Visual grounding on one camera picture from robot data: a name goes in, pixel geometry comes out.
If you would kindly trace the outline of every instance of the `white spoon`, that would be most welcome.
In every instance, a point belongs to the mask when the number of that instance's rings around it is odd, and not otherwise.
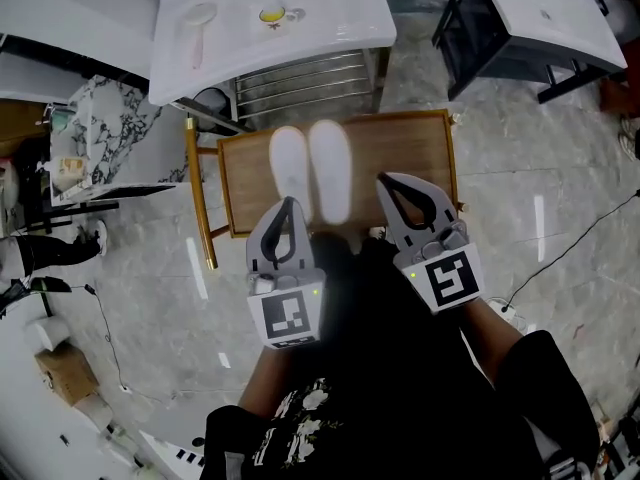
[[[218,8],[213,2],[195,5],[184,17],[187,25],[196,28],[196,44],[193,48],[193,69],[200,69],[204,50],[204,27],[216,17]]]

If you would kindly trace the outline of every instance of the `white tabletop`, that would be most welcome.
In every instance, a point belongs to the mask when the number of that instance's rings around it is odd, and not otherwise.
[[[492,0],[510,35],[591,55],[621,69],[620,46],[595,0]]]
[[[187,13],[203,3],[214,4],[215,17],[189,23]],[[160,0],[149,101],[165,105],[283,62],[391,46],[395,38],[386,0]]]

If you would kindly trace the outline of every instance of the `black pants leg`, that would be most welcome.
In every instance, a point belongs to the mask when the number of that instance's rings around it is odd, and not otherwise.
[[[100,253],[96,238],[86,242],[76,238],[75,242],[68,244],[50,236],[23,235],[18,237],[18,245],[27,275],[52,265],[76,265]]]

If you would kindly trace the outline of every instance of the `marble countertop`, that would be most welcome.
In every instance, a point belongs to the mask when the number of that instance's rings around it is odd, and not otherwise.
[[[187,173],[185,114],[157,107],[129,85],[95,76],[70,99],[76,109],[64,128],[51,132],[51,158],[87,160],[85,179],[61,191],[52,184],[53,204],[87,191],[173,184]]]

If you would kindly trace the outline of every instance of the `white shoe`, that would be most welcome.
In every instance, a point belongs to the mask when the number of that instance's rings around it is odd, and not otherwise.
[[[107,254],[107,237],[109,236],[107,232],[107,225],[102,220],[93,221],[89,225],[89,234],[91,238],[97,235],[98,237],[98,245],[100,245],[100,256],[104,256]]]
[[[309,152],[304,134],[293,126],[278,128],[271,136],[269,161],[280,197],[295,198],[308,224],[313,218],[313,210],[309,192]]]
[[[343,224],[351,214],[353,168],[349,137],[338,123],[323,119],[309,130],[309,149],[322,217],[327,224]]]

